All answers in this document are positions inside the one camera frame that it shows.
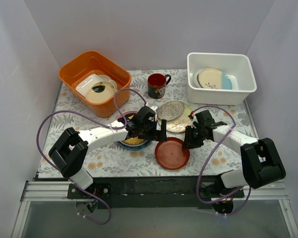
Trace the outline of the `red-brown plastic plate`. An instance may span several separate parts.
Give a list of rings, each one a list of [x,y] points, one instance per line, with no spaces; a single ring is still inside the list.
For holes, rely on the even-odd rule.
[[[168,137],[167,141],[159,142],[155,147],[157,162],[167,170],[183,168],[189,161],[189,149],[183,149],[184,142],[176,137]]]

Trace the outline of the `cream and blue floral plate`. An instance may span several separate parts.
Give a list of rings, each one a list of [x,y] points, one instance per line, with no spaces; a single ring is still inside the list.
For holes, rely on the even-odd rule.
[[[202,88],[206,89],[224,89],[233,88],[229,77],[222,71],[215,68],[205,68],[197,75],[197,81]]]

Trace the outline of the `white deep scalloped plate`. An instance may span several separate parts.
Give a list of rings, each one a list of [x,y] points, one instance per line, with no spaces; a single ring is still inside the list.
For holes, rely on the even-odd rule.
[[[199,74],[201,73],[201,71],[203,71],[204,69],[203,68],[200,68],[200,69],[197,69],[196,71],[194,71],[193,73],[193,82],[195,83],[195,85],[198,87],[198,88],[203,88],[199,82]]]

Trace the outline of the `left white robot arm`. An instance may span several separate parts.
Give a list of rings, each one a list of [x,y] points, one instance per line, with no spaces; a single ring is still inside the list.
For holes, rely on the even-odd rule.
[[[148,141],[165,142],[166,120],[157,129],[157,106],[143,106],[131,118],[121,114],[111,124],[89,130],[76,131],[67,128],[49,151],[49,157],[64,178],[70,179],[78,186],[79,193],[84,198],[91,198],[96,187],[92,176],[83,167],[87,153],[111,144],[137,137]]]

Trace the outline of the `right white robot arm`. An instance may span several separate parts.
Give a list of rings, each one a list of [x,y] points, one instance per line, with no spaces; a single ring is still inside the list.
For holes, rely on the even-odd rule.
[[[240,169],[217,175],[215,182],[207,186],[212,193],[226,197],[233,189],[257,189],[286,177],[272,139],[257,139],[233,130],[225,122],[216,122],[208,110],[190,114],[189,118],[192,124],[186,127],[183,149],[200,148],[205,140],[211,140],[241,156]]]

